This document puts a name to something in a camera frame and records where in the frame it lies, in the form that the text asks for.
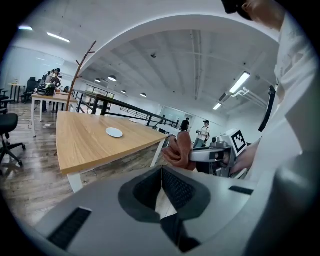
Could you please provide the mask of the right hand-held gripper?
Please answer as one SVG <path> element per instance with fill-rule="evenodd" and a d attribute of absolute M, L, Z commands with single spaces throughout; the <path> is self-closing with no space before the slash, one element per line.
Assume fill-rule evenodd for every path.
<path fill-rule="evenodd" d="M 238 156 L 248 147 L 240 129 L 231 129 L 220 136 L 213 137 L 206 147 L 194 148 L 189 160 L 195 162 L 199 173 L 223 178 L 243 179 L 247 169 L 232 173 Z"/>

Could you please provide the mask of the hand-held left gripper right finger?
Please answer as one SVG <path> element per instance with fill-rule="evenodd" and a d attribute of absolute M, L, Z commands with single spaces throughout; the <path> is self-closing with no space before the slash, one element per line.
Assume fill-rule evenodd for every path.
<path fill-rule="evenodd" d="M 211 192 L 202 183 L 177 170 L 162 167 L 162 188 L 183 221 L 202 215 L 211 202 Z"/>

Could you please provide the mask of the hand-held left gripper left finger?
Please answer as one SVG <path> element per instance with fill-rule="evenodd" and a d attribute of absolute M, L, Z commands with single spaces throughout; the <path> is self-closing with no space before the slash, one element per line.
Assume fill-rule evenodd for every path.
<path fill-rule="evenodd" d="M 122 209 L 137 222 L 159 223 L 156 204 L 161 189 L 162 167 L 154 167 L 123 184 L 118 192 L 118 201 Z"/>

